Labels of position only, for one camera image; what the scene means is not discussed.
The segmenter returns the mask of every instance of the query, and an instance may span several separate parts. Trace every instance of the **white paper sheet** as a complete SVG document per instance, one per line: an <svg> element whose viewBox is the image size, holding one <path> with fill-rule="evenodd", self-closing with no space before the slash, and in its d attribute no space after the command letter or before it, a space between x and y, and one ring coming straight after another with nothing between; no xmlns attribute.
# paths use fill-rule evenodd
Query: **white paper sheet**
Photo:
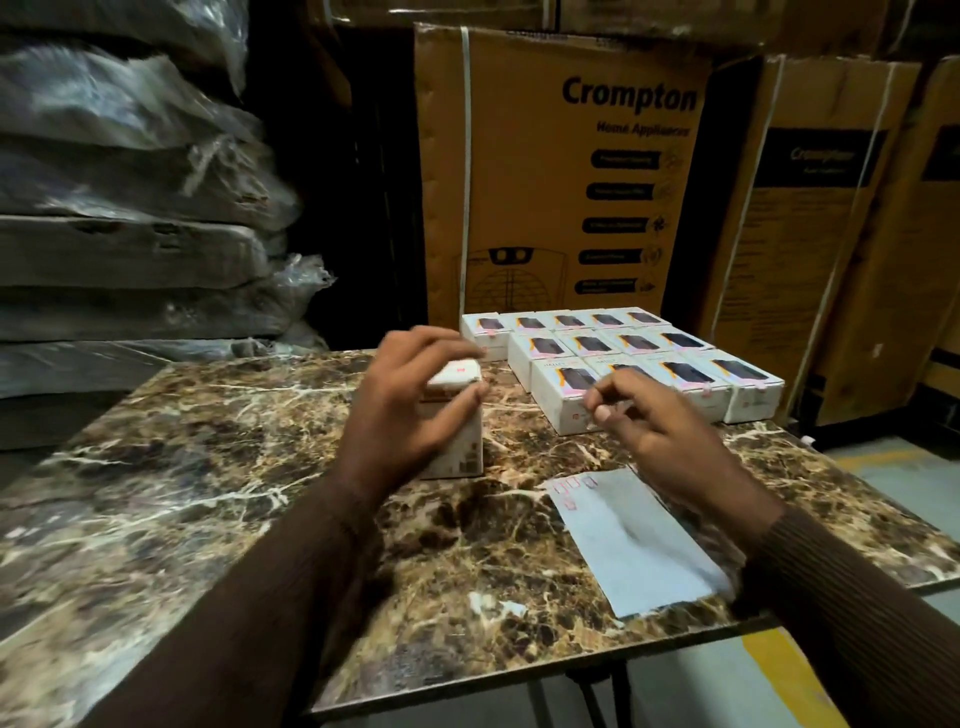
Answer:
<svg viewBox="0 0 960 728"><path fill-rule="evenodd" d="M617 617L732 590L633 471L580 473L546 487Z"/></svg>

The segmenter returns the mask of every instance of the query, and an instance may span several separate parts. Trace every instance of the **marble tabletop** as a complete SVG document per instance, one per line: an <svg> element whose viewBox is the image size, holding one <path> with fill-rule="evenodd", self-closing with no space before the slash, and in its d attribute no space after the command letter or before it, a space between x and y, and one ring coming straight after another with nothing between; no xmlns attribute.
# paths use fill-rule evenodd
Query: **marble tabletop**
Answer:
<svg viewBox="0 0 960 728"><path fill-rule="evenodd" d="M70 725L329 464L369 355L173 365L0 492L0 725ZM558 437L486 365L481 478L413 482L379 514L393 579L314 706L332 717L758 629L719 597L614 618L540 488L626 459ZM770 423L727 445L902 584L960 580L960 546ZM741 556L681 516L731 576Z"/></svg>

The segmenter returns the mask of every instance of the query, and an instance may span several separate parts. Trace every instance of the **sleeve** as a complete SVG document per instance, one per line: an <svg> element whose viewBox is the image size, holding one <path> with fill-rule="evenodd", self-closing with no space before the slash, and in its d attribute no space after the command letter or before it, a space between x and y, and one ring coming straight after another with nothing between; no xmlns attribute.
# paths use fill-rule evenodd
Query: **sleeve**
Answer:
<svg viewBox="0 0 960 728"><path fill-rule="evenodd" d="M960 725L960 627L789 508L743 570L739 616L771 610L852 728Z"/></svg>
<svg viewBox="0 0 960 728"><path fill-rule="evenodd" d="M370 508L320 482L87 715L85 728L269 728L335 655L382 540Z"/></svg>

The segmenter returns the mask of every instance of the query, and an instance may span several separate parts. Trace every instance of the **yellow floor line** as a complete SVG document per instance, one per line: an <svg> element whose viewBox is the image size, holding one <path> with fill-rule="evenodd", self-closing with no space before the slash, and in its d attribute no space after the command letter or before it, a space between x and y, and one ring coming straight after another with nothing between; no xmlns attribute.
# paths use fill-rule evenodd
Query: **yellow floor line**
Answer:
<svg viewBox="0 0 960 728"><path fill-rule="evenodd" d="M876 465L889 465L891 463L905 463L911 460L925 460L936 457L925 449L895 449L890 452L874 452L866 455L850 455L848 457L835 457L833 462L844 470L856 473L862 468L870 468Z"/></svg>
<svg viewBox="0 0 960 728"><path fill-rule="evenodd" d="M847 728L796 643L782 629L742 638L774 691L803 728Z"/></svg>

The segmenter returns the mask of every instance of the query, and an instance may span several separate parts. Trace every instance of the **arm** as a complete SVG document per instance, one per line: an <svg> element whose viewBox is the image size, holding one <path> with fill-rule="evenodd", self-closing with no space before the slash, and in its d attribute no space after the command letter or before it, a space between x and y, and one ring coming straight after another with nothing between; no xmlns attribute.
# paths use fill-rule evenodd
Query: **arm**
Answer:
<svg viewBox="0 0 960 728"><path fill-rule="evenodd" d="M618 400L633 406L608 406ZM672 390L622 370L584 404L647 483L743 550L735 608L776 615L853 728L960 725L960 627L767 491Z"/></svg>
<svg viewBox="0 0 960 728"><path fill-rule="evenodd" d="M329 476L204 595L90 711L85 728L271 728L306 707L381 544L373 515L480 406L474 384L431 420L418 403L447 362L482 352L456 331L384 339L350 409Z"/></svg>

